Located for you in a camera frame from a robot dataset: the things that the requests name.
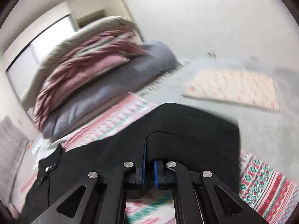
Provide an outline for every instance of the gray blanket on floor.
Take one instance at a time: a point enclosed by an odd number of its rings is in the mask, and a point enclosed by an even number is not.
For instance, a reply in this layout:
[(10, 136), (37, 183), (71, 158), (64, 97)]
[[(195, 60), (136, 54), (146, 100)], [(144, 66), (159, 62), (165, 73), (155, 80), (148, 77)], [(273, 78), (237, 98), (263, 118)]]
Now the gray blanket on floor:
[(88, 112), (178, 65), (171, 49), (161, 43), (141, 45), (148, 54), (133, 58), (129, 63), (108, 72), (77, 90), (60, 108), (48, 117), (42, 133), (44, 138), (61, 137)]
[(0, 200), (5, 206), (10, 202), (27, 143), (27, 137), (6, 116), (0, 122)]

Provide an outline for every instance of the patterned rug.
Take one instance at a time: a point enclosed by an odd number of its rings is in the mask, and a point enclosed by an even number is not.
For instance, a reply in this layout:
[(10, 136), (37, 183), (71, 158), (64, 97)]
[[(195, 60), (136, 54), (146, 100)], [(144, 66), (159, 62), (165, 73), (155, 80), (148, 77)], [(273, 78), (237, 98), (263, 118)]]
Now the patterned rug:
[[(65, 150), (101, 140), (119, 132), (156, 107), (129, 94), (82, 127), (63, 145)], [(270, 224), (284, 224), (299, 202), (299, 187), (254, 155), (241, 151), (239, 196)], [(20, 190), (28, 192), (36, 174)], [(171, 191), (150, 190), (138, 200), (128, 199), (126, 216), (134, 224), (175, 223)]]

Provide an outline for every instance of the gray carpet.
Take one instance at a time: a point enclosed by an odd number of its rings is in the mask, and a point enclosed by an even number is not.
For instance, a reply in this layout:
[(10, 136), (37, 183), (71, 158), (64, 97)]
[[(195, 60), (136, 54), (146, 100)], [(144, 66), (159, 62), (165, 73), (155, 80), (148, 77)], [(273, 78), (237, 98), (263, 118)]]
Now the gray carpet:
[[(256, 61), (189, 59), (180, 71), (145, 95), (148, 102), (174, 102), (238, 121), (241, 147), (260, 157), (272, 168), (299, 183), (299, 73), (286, 68), (269, 68)], [(181, 86), (200, 69), (235, 69), (263, 72), (272, 77), (280, 112), (273, 113), (243, 105), (185, 98)]]

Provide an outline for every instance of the black cloth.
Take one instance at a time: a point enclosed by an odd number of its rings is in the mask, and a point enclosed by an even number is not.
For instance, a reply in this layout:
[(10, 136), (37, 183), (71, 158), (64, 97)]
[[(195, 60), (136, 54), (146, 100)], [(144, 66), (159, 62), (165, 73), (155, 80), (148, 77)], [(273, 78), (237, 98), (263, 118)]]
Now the black cloth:
[(109, 178), (114, 167), (126, 161), (141, 169), (145, 141), (148, 162), (166, 159), (191, 171), (210, 170), (238, 193), (238, 127), (204, 111), (167, 103), (114, 136), (66, 153), (58, 148), (41, 160), (38, 179), (27, 194), (20, 222), (31, 223), (89, 172)]

